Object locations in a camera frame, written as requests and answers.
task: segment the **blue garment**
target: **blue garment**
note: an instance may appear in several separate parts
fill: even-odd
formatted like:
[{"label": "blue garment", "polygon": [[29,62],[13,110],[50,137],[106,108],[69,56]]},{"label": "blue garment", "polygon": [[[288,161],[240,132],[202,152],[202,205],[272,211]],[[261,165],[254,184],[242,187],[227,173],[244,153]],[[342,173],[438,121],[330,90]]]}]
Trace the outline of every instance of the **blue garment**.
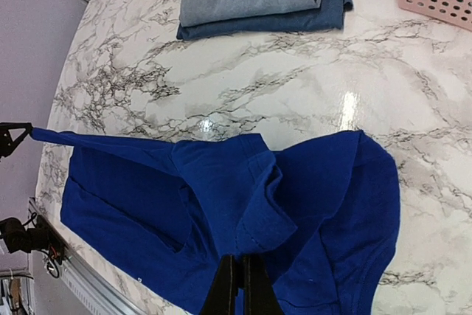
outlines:
[{"label": "blue garment", "polygon": [[344,11],[352,9],[353,0],[322,0],[318,9],[304,10],[288,14],[254,16],[202,24],[192,27],[179,26],[177,39],[196,40],[199,38],[228,35],[242,31],[319,31],[342,29]]},{"label": "blue garment", "polygon": [[74,146],[62,222],[190,313],[222,255],[259,253],[285,314],[370,314],[400,199],[392,157],[362,131],[279,152],[258,134],[173,144],[35,128],[32,137]]}]

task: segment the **gray floor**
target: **gray floor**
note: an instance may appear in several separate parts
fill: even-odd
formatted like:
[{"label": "gray floor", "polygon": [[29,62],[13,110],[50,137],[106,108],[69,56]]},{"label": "gray floor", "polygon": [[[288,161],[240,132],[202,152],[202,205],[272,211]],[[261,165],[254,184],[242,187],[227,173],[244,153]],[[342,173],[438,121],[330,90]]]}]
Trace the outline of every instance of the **gray floor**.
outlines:
[{"label": "gray floor", "polygon": [[41,254],[33,252],[32,274],[35,278],[35,315],[90,315],[87,308],[66,287],[44,269]]}]

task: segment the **marble table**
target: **marble table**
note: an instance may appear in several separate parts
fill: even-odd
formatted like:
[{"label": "marble table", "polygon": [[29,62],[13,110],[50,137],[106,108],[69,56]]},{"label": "marble table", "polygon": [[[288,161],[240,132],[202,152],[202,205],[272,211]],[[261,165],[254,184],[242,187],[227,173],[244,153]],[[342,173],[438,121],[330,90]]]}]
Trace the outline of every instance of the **marble table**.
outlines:
[{"label": "marble table", "polygon": [[[398,251],[373,313],[472,314],[472,32],[395,0],[355,0],[343,32],[184,43],[179,1],[92,0],[48,127],[173,142],[259,132],[272,149],[364,129],[395,157],[402,187]],[[147,314],[182,314],[60,222],[69,155],[45,146],[41,210]]]}]

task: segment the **white marble surface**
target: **white marble surface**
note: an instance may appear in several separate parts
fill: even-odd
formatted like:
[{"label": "white marble surface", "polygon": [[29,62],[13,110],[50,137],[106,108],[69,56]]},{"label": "white marble surface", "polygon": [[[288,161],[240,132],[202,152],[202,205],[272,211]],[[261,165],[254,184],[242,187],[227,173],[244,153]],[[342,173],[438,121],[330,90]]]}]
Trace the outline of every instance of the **white marble surface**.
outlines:
[{"label": "white marble surface", "polygon": [[[344,32],[182,43],[178,8],[93,0],[49,128],[172,141],[260,132],[273,149],[362,128],[396,158],[402,186],[398,252],[373,313],[472,314],[472,33],[395,0],[355,0]],[[61,224],[69,153],[45,147],[41,209],[147,314],[181,314]]]}]

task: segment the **blue fabric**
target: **blue fabric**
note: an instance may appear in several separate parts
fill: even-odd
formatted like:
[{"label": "blue fabric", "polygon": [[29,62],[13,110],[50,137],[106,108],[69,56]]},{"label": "blue fabric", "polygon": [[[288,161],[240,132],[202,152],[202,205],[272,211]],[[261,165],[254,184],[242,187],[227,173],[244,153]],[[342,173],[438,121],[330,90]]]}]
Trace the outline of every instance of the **blue fabric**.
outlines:
[{"label": "blue fabric", "polygon": [[392,157],[362,131],[278,152],[258,134],[176,144],[32,136],[74,147],[62,222],[190,313],[222,255],[259,253],[286,314],[370,314],[395,253],[400,193]]},{"label": "blue fabric", "polygon": [[318,9],[288,14],[237,18],[192,27],[179,26],[177,39],[195,40],[242,31],[284,32],[341,30],[344,26],[344,11],[352,9],[352,5],[353,0],[322,0],[321,7]]}]

